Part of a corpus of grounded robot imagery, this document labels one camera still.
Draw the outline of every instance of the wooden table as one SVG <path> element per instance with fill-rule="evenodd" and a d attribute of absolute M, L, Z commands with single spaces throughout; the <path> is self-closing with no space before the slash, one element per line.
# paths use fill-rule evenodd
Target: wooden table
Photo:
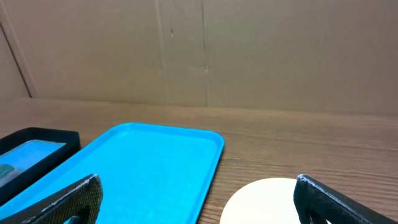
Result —
<path fill-rule="evenodd" d="M 84 147 L 120 123 L 209 129 L 226 146 L 199 223 L 219 223 L 228 199 L 269 177 L 308 174 L 398 220 L 398 118 L 227 108 L 22 99 L 0 105 L 0 138 L 36 126 L 74 130 Z"/>

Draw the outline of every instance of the blue tray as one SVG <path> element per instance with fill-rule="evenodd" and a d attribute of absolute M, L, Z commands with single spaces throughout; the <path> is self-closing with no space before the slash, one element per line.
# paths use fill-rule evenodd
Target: blue tray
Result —
<path fill-rule="evenodd" d="M 0 207 L 0 219 L 98 174 L 97 223 L 195 223 L 223 146 L 211 131 L 121 124 Z"/>

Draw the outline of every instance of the brown cardboard panel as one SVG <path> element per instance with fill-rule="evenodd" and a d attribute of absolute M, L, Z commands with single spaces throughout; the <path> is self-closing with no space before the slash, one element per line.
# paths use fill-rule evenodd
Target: brown cardboard panel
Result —
<path fill-rule="evenodd" d="M 203 0 L 160 1 L 168 103 L 207 105 L 207 61 Z"/>
<path fill-rule="evenodd" d="M 2 0 L 33 97 L 163 103 L 153 1 Z"/>
<path fill-rule="evenodd" d="M 398 1 L 205 1 L 210 106 L 398 114 Z"/>
<path fill-rule="evenodd" d="M 0 28 L 0 101 L 27 97 L 25 84 Z"/>

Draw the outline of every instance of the tray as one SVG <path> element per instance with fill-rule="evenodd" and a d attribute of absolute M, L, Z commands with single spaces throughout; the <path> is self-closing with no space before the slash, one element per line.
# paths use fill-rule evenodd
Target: tray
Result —
<path fill-rule="evenodd" d="M 25 128 L 0 139 L 0 164 L 20 174 L 0 187 L 0 205 L 21 193 L 80 150 L 79 133 Z"/>
<path fill-rule="evenodd" d="M 95 173 L 97 223 L 195 223 L 223 146 L 211 131 L 121 124 L 0 207 L 0 219 Z"/>

